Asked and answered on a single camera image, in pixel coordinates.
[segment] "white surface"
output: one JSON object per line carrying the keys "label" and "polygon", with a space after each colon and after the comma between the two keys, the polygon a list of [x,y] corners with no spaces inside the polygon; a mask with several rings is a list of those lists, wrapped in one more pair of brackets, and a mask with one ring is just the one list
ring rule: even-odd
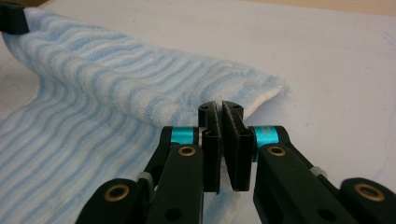
{"label": "white surface", "polygon": [[[361,176],[396,191],[395,17],[225,0],[56,0],[44,8],[283,77],[290,90],[247,124],[283,125],[337,188]],[[3,119],[29,102],[37,82],[3,42],[0,50]],[[259,223],[251,192],[243,195],[235,223]]]}

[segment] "cloth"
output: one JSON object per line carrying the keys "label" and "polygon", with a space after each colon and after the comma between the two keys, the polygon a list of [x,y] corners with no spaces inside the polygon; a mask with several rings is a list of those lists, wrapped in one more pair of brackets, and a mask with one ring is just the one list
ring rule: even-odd
{"label": "cloth", "polygon": [[[283,81],[239,63],[161,49],[37,8],[27,35],[3,34],[39,77],[35,99],[0,123],[0,223],[74,223],[97,188],[136,179],[162,126],[196,126],[197,107],[228,100],[248,117]],[[229,223],[238,193],[222,170],[204,223]]]}

